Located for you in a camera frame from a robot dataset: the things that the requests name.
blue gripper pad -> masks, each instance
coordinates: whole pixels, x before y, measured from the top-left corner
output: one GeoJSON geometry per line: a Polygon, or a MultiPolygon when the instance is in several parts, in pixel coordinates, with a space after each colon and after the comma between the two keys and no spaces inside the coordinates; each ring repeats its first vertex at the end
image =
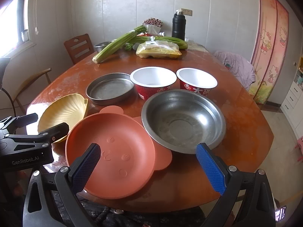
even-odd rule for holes
{"type": "Polygon", "coordinates": [[[95,166],[101,157],[101,148],[98,144],[92,143],[81,157],[77,157],[70,166],[69,181],[74,194],[81,192],[95,166]]]}
{"type": "Polygon", "coordinates": [[[223,195],[226,189],[225,176],[202,144],[197,146],[196,156],[213,189],[223,195]]]}

red and white bowl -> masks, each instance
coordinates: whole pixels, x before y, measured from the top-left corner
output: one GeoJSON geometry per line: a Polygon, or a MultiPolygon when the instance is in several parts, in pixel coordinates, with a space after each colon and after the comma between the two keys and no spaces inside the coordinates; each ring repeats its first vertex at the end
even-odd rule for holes
{"type": "Polygon", "coordinates": [[[157,92],[169,90],[176,80],[177,76],[174,72],[157,66],[139,68],[131,73],[131,81],[143,100],[147,100],[157,92]]]}
{"type": "Polygon", "coordinates": [[[187,89],[203,96],[215,88],[217,80],[207,72],[195,68],[181,68],[177,71],[180,89],[187,89]]]}

black lamp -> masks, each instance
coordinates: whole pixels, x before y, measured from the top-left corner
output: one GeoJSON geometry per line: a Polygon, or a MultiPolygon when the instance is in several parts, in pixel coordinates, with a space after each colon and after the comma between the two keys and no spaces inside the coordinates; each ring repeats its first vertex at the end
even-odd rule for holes
{"type": "Polygon", "coordinates": [[[9,64],[10,60],[11,59],[9,57],[0,57],[0,91],[3,91],[9,97],[9,100],[11,101],[12,106],[13,106],[14,115],[16,117],[16,110],[15,110],[14,102],[13,102],[11,96],[9,95],[9,93],[4,88],[2,88],[2,80],[3,80],[3,76],[4,76],[4,71],[5,71],[5,68],[7,67],[7,65],[9,64]]]}

smartphone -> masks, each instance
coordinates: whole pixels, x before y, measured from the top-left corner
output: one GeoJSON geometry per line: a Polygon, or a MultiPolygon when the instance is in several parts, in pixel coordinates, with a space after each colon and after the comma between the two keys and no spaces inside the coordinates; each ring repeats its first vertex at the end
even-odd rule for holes
{"type": "Polygon", "coordinates": [[[285,217],[286,206],[281,207],[278,210],[275,210],[276,222],[280,221],[285,217]]]}

yellow food in plastic bag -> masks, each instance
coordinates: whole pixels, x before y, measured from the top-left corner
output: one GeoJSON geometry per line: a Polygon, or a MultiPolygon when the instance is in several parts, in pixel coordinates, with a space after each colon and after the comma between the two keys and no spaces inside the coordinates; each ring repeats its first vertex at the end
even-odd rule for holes
{"type": "Polygon", "coordinates": [[[147,41],[138,46],[136,55],[140,58],[149,56],[160,59],[176,59],[181,54],[179,46],[167,41],[155,41],[155,37],[151,37],[151,41],[147,41]]]}

